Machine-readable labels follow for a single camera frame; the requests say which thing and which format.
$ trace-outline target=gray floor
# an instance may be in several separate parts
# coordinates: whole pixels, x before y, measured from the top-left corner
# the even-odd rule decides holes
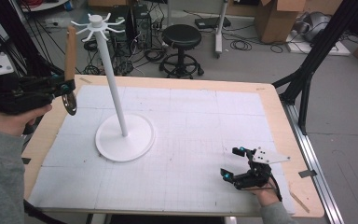
[[[79,7],[70,14],[73,19],[84,20],[88,11]],[[194,15],[174,18],[174,22],[194,25]],[[241,28],[252,24],[244,18],[229,18],[232,26],[227,29]],[[254,27],[238,31],[224,31],[246,37],[255,37]],[[51,34],[64,49],[65,32]],[[87,65],[87,52],[78,38],[77,67],[81,71]],[[194,56],[205,71],[204,76],[195,79],[224,80],[236,82],[272,83],[295,72],[307,55],[289,53],[285,46],[280,50],[270,46],[252,44],[252,50],[232,49],[231,41],[223,41],[223,54],[216,59],[213,33],[203,33],[202,42],[188,52]],[[357,44],[343,41],[353,52]],[[63,68],[64,56],[55,47],[49,47],[53,62]],[[145,63],[142,59],[134,65]],[[165,77],[159,72],[158,65],[148,63],[137,67],[128,76]],[[324,176],[333,192],[337,206],[345,223],[358,223],[358,60],[351,56],[328,56],[317,70],[311,85],[310,103],[307,117],[307,131],[324,170]],[[85,223],[86,215],[52,214],[68,223]],[[329,223],[326,217],[296,218],[300,223]],[[240,224],[262,223],[259,217],[239,217]],[[26,223],[40,223],[27,217]]]

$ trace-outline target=black stool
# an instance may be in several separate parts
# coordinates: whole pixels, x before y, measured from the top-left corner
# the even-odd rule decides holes
[[[184,25],[176,24],[169,26],[162,32],[162,40],[174,49],[178,49],[177,54],[167,56],[160,64],[159,71],[165,71],[167,77],[190,77],[196,70],[199,76],[204,74],[200,64],[195,58],[185,54],[185,50],[193,49],[201,42],[201,33],[196,28]],[[177,62],[170,62],[169,59],[177,56]]]

